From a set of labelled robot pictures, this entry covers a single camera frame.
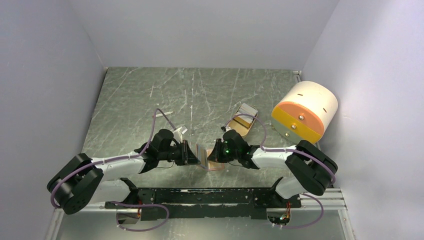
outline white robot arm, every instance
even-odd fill
[[[91,203],[137,200],[138,189],[126,177],[148,172],[156,168],[159,161],[174,161],[177,166],[200,164],[187,141],[181,140],[181,137],[176,140],[174,136],[171,131],[161,129],[141,155],[139,153],[146,143],[134,152],[118,156],[119,160],[115,161],[107,161],[110,157],[89,158],[84,153],[78,154],[51,179],[47,189],[52,193],[57,184],[76,169],[102,162],[81,171],[58,188],[54,198],[64,212],[74,214]],[[270,189],[274,199],[287,200],[305,192],[322,195],[331,184],[332,176],[320,164],[307,163],[309,158],[303,153],[318,159],[333,174],[336,173],[337,165],[307,141],[285,148],[262,148],[248,145],[235,130],[227,131],[223,139],[216,140],[207,160],[218,163],[237,160],[248,169],[288,168],[292,175],[278,179]]]

